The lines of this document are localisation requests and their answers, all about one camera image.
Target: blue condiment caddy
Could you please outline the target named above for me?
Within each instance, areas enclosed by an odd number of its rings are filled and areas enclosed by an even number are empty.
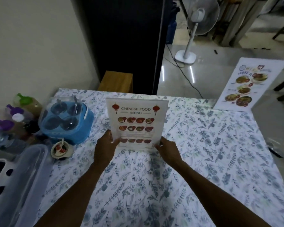
[[[64,138],[76,145],[87,139],[93,120],[92,111],[75,96],[53,97],[41,112],[39,127],[53,142]]]

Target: menu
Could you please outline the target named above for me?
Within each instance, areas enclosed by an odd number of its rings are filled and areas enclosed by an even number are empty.
[[[241,57],[213,109],[249,111],[284,68],[284,61]]]
[[[106,98],[113,139],[120,146],[153,148],[163,132],[168,100]]]

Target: person's left hand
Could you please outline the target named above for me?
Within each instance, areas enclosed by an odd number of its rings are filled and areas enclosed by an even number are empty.
[[[100,164],[104,167],[107,167],[107,165],[113,159],[115,149],[120,142],[120,138],[111,143],[112,141],[111,130],[107,130],[104,135],[98,139],[94,154],[95,164]]]

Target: white pedestal fan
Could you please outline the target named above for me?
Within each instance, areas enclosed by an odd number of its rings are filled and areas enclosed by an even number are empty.
[[[218,20],[219,4],[216,0],[192,0],[190,3],[187,24],[191,30],[188,44],[185,51],[179,50],[175,59],[187,64],[193,64],[196,61],[196,54],[189,51],[195,35],[207,33]]]

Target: fan base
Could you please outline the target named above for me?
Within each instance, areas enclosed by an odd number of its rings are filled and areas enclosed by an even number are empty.
[[[175,55],[175,59],[177,61],[180,61],[180,62],[186,63],[186,64],[193,64],[196,61],[196,58],[197,58],[196,54],[189,52],[187,59],[184,59],[183,58],[184,53],[185,53],[184,50],[179,50]]]

